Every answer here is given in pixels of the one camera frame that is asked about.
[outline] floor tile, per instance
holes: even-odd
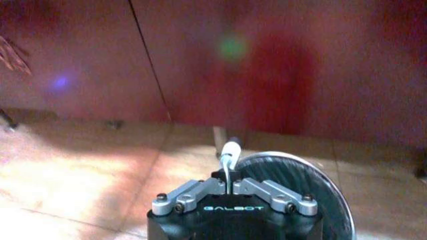
[[[85,139],[72,139],[66,150],[74,161],[69,169],[89,169],[98,173],[143,180],[159,155],[159,146],[112,145]]]
[[[140,182],[86,168],[70,169],[61,181],[40,212],[118,229],[141,188]]]
[[[321,170],[337,170],[331,140],[249,132],[241,155],[247,156],[264,151],[296,155]]]
[[[147,212],[159,193],[168,193],[188,180],[205,180],[219,169],[219,160],[211,155],[181,152],[163,153],[143,185],[137,201],[121,231],[147,236]]]
[[[353,142],[333,142],[340,172],[412,178],[419,166],[416,152],[404,147],[380,146]]]
[[[125,122],[122,127],[114,130],[104,121],[48,119],[46,121],[22,122],[17,131],[38,135],[46,140],[50,136],[62,136],[118,145],[144,143],[160,145],[171,131],[171,126],[160,123]]]
[[[245,131],[227,130],[228,137],[237,137],[244,145]],[[192,126],[184,124],[175,124],[171,135],[163,146],[167,152],[183,152],[204,155],[216,154],[216,146],[213,140],[213,128],[205,126]]]
[[[425,239],[424,184],[349,173],[340,173],[339,179],[359,239]]]
[[[114,232],[17,208],[0,208],[0,239],[108,240]]]
[[[183,152],[211,156],[216,154],[213,138],[183,138],[175,135],[167,138],[163,150],[165,152]]]

